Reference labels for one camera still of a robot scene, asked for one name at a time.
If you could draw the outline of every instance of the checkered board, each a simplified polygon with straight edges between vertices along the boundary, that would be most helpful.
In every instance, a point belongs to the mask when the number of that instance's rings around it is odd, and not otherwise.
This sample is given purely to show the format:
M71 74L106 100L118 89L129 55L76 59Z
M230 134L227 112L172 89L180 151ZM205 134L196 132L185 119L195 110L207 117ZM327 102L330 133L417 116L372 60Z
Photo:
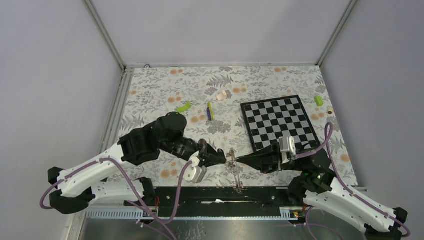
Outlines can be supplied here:
M297 150L320 145L298 95L242 103L241 111L255 152L283 136L293 136Z

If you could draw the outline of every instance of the white wall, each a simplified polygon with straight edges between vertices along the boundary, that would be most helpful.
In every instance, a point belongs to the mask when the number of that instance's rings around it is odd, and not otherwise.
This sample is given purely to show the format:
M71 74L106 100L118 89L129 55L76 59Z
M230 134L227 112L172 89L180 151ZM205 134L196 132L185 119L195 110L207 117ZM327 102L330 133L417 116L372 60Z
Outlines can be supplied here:
M126 64L315 63L349 0L93 0Z
M96 154L120 70L80 0L0 1L0 32L0 239L58 240L47 170Z
M359 1L322 72L359 183L422 239L424 1Z

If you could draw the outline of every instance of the floral tablecloth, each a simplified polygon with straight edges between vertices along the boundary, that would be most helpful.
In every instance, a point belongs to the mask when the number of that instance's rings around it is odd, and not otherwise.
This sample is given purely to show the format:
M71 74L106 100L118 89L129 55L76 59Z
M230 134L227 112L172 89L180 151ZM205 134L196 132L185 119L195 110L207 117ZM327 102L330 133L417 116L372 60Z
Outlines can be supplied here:
M216 96L222 91L230 92L229 99L218 101ZM136 68L118 137L190 102L192 107L183 113L187 118L184 135L195 141L205 139L226 153L234 148L236 156L243 156L253 150L240 104L290 95L299 95L321 142L324 140L325 124L334 124L330 146L335 164L346 184L358 185L336 116L327 113L332 104L317 66ZM315 96L322 97L323 106L317 107ZM212 105L214 121L207 118L208 102ZM162 152L158 160L146 162L127 172L132 179L147 177L157 187L173 187L177 185L185 163ZM238 163L237 166L240 180L247 187L284 187L299 175L297 171L262 174L244 164ZM125 180L122 175L116 174L108 181ZM208 168L201 183L185 182L183 185L230 187L235 186L235 178L227 165L218 165Z

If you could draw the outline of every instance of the yellow-green block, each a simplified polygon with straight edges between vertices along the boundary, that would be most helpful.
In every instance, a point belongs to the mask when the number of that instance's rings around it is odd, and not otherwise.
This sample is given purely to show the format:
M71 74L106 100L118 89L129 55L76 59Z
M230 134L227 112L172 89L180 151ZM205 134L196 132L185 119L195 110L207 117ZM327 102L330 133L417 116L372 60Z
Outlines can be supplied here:
M315 103L318 107L321 107L322 105L324 105L323 99L320 96L315 97Z
M180 114L180 113L184 113L185 111L189 110L192 107L192 104L190 102L187 102L184 106L182 107L177 107L176 111Z

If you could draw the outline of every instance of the orange flower pattern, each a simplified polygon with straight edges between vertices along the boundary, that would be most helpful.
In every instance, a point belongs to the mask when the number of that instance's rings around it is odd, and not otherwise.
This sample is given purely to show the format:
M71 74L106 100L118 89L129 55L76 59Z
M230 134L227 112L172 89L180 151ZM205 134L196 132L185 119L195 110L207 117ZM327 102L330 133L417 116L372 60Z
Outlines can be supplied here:
M221 148L226 153L234 148L237 156L252 152L241 103L299 95L321 142L324 140L325 124L328 121L334 124L330 146L335 164L346 184L358 185L336 116L326 111L332 104L317 66L136 68L129 89L119 137L190 102L192 107L182 113L187 118L184 135L195 141L205 139L214 148ZM227 93L227 99L218 101L216 96L222 91ZM315 96L321 96L323 106L317 107ZM212 105L214 121L206 119L208 102ZM128 169L128 173L132 179L150 178L158 187L174 187L185 163L162 152L158 160ZM238 166L245 186L288 186L299 174L295 171L262 174L242 165ZM125 180L122 175L116 174L108 181ZM228 166L217 165L208 168L201 183L185 182L184 185L232 187L233 181L234 176L229 174Z

